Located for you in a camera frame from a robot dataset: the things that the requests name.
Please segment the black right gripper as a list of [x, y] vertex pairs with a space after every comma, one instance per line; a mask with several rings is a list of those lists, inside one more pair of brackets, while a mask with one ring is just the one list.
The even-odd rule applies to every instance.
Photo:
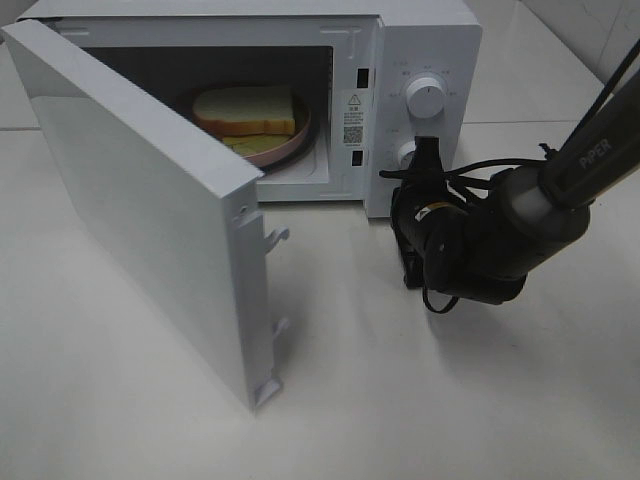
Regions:
[[440, 169], [440, 142], [416, 136], [410, 167], [389, 173], [400, 181], [392, 194], [391, 224], [404, 271], [405, 286], [428, 290], [470, 290], [462, 224], [463, 202], [448, 189]]

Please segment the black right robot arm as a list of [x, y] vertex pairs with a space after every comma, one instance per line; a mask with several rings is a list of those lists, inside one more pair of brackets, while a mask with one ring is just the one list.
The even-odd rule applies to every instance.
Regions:
[[560, 149], [542, 160], [500, 158], [445, 170], [436, 137], [418, 137], [408, 166], [380, 171], [399, 185], [391, 227], [404, 283], [427, 298], [500, 305], [528, 273], [586, 232], [590, 206], [639, 168], [639, 77], [621, 79], [633, 46]]

